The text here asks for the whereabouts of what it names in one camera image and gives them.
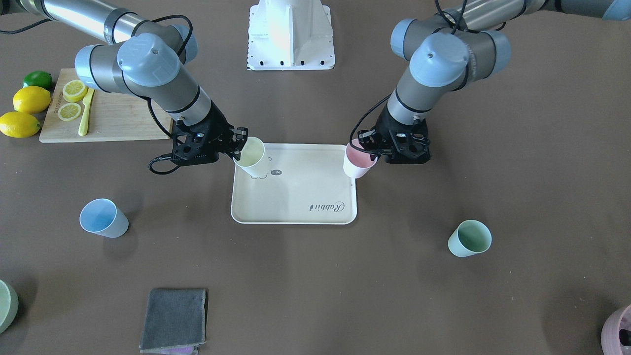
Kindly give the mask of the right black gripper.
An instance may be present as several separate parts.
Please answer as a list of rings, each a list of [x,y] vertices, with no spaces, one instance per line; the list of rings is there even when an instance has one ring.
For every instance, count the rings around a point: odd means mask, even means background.
[[[186,126],[182,120],[175,123],[172,132],[172,157],[174,164],[210,164],[224,154],[233,160],[242,158],[241,147],[235,143],[246,143],[249,130],[234,128],[227,122],[215,103],[198,124]]]

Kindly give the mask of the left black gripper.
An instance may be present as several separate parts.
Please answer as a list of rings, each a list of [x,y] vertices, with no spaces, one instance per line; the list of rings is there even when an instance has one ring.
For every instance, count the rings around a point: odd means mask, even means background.
[[[374,149],[359,148],[370,159],[384,157],[389,164],[424,164],[432,158],[425,119],[413,117],[412,124],[402,124],[384,108],[375,128],[357,133],[359,144],[377,144]]]

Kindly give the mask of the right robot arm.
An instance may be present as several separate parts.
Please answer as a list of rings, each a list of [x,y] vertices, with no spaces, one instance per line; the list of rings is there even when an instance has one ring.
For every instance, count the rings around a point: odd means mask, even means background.
[[[185,67],[197,54],[191,27],[164,26],[102,0],[3,0],[1,13],[36,14],[102,39],[76,55],[77,77],[95,90],[151,100],[174,120],[172,151],[159,160],[241,159],[247,128],[229,124]]]

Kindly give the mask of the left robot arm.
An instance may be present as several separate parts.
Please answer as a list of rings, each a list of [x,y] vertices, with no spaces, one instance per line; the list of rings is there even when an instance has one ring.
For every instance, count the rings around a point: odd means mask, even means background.
[[[630,18],[628,0],[465,0],[437,8],[424,20],[404,19],[394,28],[390,46],[409,65],[369,130],[354,128],[349,148],[370,161],[390,164],[428,162],[426,117],[442,95],[460,90],[505,68],[511,44],[505,23],[537,11],[577,14],[611,21]]]

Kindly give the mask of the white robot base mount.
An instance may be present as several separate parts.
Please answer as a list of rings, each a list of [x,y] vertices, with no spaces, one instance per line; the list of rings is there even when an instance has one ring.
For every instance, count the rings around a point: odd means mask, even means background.
[[[249,70],[330,70],[335,63],[331,10],[321,1],[260,0],[250,7]]]

